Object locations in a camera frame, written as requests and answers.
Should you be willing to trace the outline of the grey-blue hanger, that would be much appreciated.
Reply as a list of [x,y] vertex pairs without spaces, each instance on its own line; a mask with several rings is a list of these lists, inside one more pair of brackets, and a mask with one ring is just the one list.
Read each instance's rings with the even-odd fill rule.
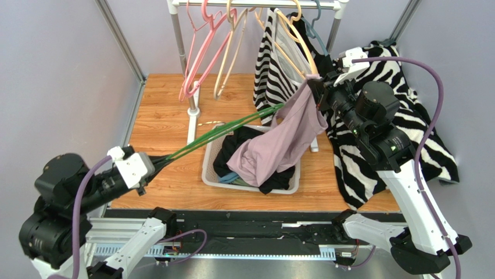
[[[301,16],[300,20],[296,21],[295,26],[297,30],[299,31],[300,35],[304,39],[308,49],[310,50],[311,54],[313,55],[313,59],[315,62],[320,62],[324,60],[325,58],[329,57],[329,52],[324,45],[321,37],[319,34],[316,32],[314,29],[314,23],[318,21],[321,17],[321,4],[319,0],[314,0],[317,6],[317,16],[312,20],[309,21],[307,20],[304,16]],[[316,39],[318,44],[320,45],[320,48],[322,50],[322,53],[319,53],[316,48],[313,46],[313,44],[310,42],[310,39]]]

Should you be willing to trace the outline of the blue tank top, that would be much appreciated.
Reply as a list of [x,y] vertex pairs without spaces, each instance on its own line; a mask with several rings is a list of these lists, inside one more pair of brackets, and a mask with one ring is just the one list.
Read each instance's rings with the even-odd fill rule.
[[235,180],[237,180],[239,178],[240,178],[240,176],[237,173],[230,172],[230,173],[228,173],[228,174],[226,174],[224,176],[221,176],[221,177],[219,176],[218,177],[218,182],[219,183],[222,183],[222,184],[230,184],[230,183],[232,183],[233,181],[235,181]]

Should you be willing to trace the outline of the black tank top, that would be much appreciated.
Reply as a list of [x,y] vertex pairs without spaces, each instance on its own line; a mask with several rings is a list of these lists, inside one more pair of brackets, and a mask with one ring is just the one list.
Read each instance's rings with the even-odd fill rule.
[[[316,48],[316,50],[319,52],[319,53],[322,53],[322,50],[320,48],[320,45],[318,44],[317,40],[316,39],[310,39],[310,42],[313,44],[313,46]],[[320,62],[315,62],[314,60],[314,63],[317,67],[317,70],[318,70],[318,73],[325,77],[328,73],[332,72],[332,71],[335,71],[335,63],[334,61],[331,59],[331,57],[329,56],[328,58],[325,58],[324,60],[320,61]]]

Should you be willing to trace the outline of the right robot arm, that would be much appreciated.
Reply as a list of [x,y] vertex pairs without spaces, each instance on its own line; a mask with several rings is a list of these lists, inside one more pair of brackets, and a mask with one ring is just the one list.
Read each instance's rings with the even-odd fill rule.
[[400,102],[389,84],[369,81],[362,92],[334,77],[310,79],[318,110],[332,110],[353,135],[364,160],[393,194],[406,221],[404,226],[381,223],[345,210],[332,220],[335,240],[352,239],[387,250],[407,273],[437,277],[472,247],[443,217],[424,178],[415,172],[415,148],[393,118]]

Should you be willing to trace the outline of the black garment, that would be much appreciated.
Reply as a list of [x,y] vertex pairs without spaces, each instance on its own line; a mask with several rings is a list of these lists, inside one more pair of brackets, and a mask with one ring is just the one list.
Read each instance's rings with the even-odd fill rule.
[[[213,162],[213,169],[218,177],[232,172],[227,166],[227,162],[245,141],[261,135],[267,131],[267,127],[246,125],[228,133],[224,138],[221,149]],[[263,185],[259,186],[260,192],[264,195],[267,195],[270,194],[270,192],[274,189],[287,190],[289,187],[289,181],[294,173],[295,166],[283,171],[282,173],[274,173],[267,181],[265,181]],[[230,184],[252,186],[245,182],[242,178],[239,178]]]

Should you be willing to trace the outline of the thin pink wire hanger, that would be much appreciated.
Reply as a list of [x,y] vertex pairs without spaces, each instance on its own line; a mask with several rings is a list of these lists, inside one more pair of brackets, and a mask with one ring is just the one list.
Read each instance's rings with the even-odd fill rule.
[[[227,39],[229,39],[229,34],[227,34],[227,38],[224,40],[224,42],[221,44],[220,49],[216,51],[214,58],[209,62],[208,66],[202,73],[198,83],[199,85],[194,85],[194,78],[196,77],[198,70],[203,63],[206,53],[211,47],[211,43],[213,42],[213,39],[216,36],[216,33],[218,32],[219,27],[224,23],[225,21],[225,14],[222,11],[219,11],[217,13],[209,13],[207,11],[207,6],[208,6],[209,1],[199,1],[199,7],[200,7],[200,15],[203,20],[203,23],[199,26],[195,24],[195,21],[193,19],[193,16],[190,12],[190,7],[192,4],[192,1],[186,1],[185,2],[185,7],[186,7],[186,15],[189,19],[189,23],[192,27],[192,39],[191,39],[191,44],[188,49],[188,52],[186,54],[186,66],[185,66],[185,75],[184,75],[184,81],[182,83],[181,89],[179,91],[179,101],[183,102],[186,99],[189,99],[193,97],[195,90],[199,88],[200,85],[202,85],[202,82],[204,82],[204,79],[208,76],[208,74],[211,72],[213,66],[215,65],[218,56],[220,55],[220,52],[224,49],[225,44],[227,43]],[[202,41],[199,50],[197,51],[196,55],[193,57],[193,50],[196,44],[196,36],[197,33],[201,30],[207,27],[208,33],[206,35],[206,38]]]

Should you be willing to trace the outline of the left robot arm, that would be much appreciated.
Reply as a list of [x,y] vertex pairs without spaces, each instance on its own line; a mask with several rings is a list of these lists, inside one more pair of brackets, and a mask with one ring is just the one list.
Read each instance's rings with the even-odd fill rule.
[[93,266],[84,264],[88,213],[145,187],[166,166],[143,152],[118,150],[94,167],[67,153],[50,160],[34,185],[40,193],[32,215],[23,223],[19,241],[42,278],[127,278],[148,250],[176,235],[177,216],[157,207],[116,253]]

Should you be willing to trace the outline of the cream hanger with striped top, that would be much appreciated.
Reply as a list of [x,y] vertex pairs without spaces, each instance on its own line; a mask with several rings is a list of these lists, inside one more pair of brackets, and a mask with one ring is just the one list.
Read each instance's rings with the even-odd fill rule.
[[312,57],[311,51],[309,50],[300,33],[297,31],[296,27],[293,25],[294,21],[299,21],[302,18],[302,7],[299,1],[292,0],[292,2],[295,3],[297,8],[296,17],[294,19],[288,19],[279,9],[277,9],[275,11],[276,18],[278,19],[277,23],[282,27],[283,32],[286,34],[287,40],[291,39],[293,41],[293,43],[287,43],[287,45],[293,45],[293,48],[299,51],[302,48],[302,53],[304,54],[307,62],[297,64],[290,59],[290,56],[285,53],[283,47],[281,47],[277,42],[275,42],[275,46],[279,49],[280,53],[282,53],[282,55],[294,68],[298,75],[300,75],[302,78],[306,78],[308,74],[317,74],[318,70]]

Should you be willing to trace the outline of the black white striped top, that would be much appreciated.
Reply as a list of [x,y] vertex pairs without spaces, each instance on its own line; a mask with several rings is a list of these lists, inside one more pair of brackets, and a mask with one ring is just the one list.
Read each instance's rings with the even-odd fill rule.
[[294,49],[293,45],[287,45],[293,41],[287,40],[282,27],[277,23],[276,10],[277,8],[271,8],[267,11],[264,33],[256,60],[253,104],[257,111],[279,103],[286,103],[305,80],[298,75],[275,46],[277,42],[295,63],[307,62],[302,49],[299,51]]

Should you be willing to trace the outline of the green hanger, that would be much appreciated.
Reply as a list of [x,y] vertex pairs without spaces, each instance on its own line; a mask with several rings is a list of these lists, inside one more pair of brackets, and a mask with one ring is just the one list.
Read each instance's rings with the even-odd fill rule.
[[190,144],[186,145],[185,147],[179,149],[175,153],[168,155],[166,157],[166,160],[176,160],[179,159],[195,150],[198,148],[208,144],[209,142],[212,142],[213,140],[216,140],[224,135],[227,135],[231,131],[237,130],[240,127],[244,126],[245,124],[249,124],[251,121],[260,119],[264,116],[270,115],[272,113],[277,112],[284,106],[283,103],[279,103],[275,106],[271,106],[269,108],[265,108],[259,112],[250,114],[246,117],[227,122],[223,125],[217,126],[213,128],[212,130],[208,131],[207,133],[201,135],[199,138],[193,140]]

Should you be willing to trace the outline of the beige wooden hanger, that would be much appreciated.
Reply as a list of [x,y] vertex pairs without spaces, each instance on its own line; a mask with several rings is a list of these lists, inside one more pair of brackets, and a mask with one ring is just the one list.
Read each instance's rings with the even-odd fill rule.
[[215,101],[218,101],[221,98],[227,87],[228,80],[242,45],[250,12],[249,8],[243,8],[238,12],[237,9],[231,8],[231,5],[232,1],[227,1],[227,21],[231,25],[231,32],[213,90],[213,98]]

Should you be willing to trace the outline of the mauve tank top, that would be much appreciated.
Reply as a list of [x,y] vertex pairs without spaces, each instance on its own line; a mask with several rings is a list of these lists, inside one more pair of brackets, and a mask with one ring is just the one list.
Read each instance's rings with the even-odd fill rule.
[[310,74],[299,89],[277,110],[270,130],[244,142],[227,166],[245,182],[259,187],[275,172],[294,166],[313,140],[328,128],[317,109],[309,82],[321,77]]

